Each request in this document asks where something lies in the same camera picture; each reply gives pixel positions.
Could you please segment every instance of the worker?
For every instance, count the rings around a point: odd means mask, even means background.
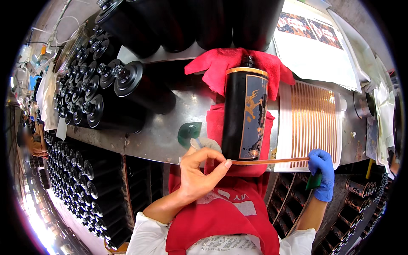
[[[44,125],[35,123],[35,133],[29,127],[21,127],[17,131],[17,145],[23,149],[23,157],[27,161],[31,156],[45,157],[47,144],[44,140]]]
[[[180,163],[180,188],[137,213],[126,254],[311,254],[335,175],[329,153],[313,149],[309,157],[311,174],[322,173],[321,184],[296,231],[280,239],[250,180],[255,178],[224,177],[231,160],[210,148],[191,147]],[[207,159],[220,164],[204,175],[200,163]]]

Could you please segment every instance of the metal workbench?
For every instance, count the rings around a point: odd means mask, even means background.
[[[169,65],[180,65],[180,71],[188,61],[161,62],[154,64],[155,69],[167,69]],[[71,138],[118,152],[125,155],[141,157],[149,160],[178,164],[179,157],[186,149],[177,141],[177,133],[182,124],[202,122],[200,136],[207,136],[206,115],[211,105],[218,103],[217,94],[210,91],[202,81],[202,75],[184,75],[180,72],[165,80],[177,97],[175,108],[166,115],[148,113],[145,126],[138,134],[125,134],[119,131],[97,131],[94,129],[68,126],[67,135]],[[305,80],[305,82],[326,87],[340,93],[347,101],[347,111],[342,118],[343,141],[340,164],[349,164],[364,160],[366,147],[366,119],[360,119],[354,109],[353,92],[333,83]],[[269,158],[276,153],[279,128],[279,99],[269,100],[268,111],[275,117],[271,139]]]

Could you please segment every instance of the gold trim band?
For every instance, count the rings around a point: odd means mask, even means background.
[[[260,70],[260,69],[257,69],[257,68],[252,68],[252,67],[235,67],[235,68],[231,68],[231,69],[228,69],[228,70],[226,71],[226,74],[230,74],[230,73],[234,73],[234,72],[252,72],[252,73],[259,73],[259,74],[262,74],[262,75],[268,77],[268,73],[267,73],[267,72],[265,72],[265,71],[263,71],[263,70]]]

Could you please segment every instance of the blue glove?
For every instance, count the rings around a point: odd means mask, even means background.
[[[333,198],[334,170],[333,162],[329,153],[321,149],[313,149],[309,152],[309,171],[315,175],[317,170],[322,172],[322,182],[315,188],[315,198],[320,201],[330,202]]]

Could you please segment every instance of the gold dragon design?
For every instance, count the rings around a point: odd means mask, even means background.
[[[253,119],[255,119],[253,110],[255,109],[255,107],[262,104],[262,98],[259,99],[258,103],[255,103],[253,100],[254,97],[258,94],[258,90],[259,89],[252,91],[252,95],[246,96],[246,99],[245,99],[245,112],[249,112],[249,114],[251,114]]]

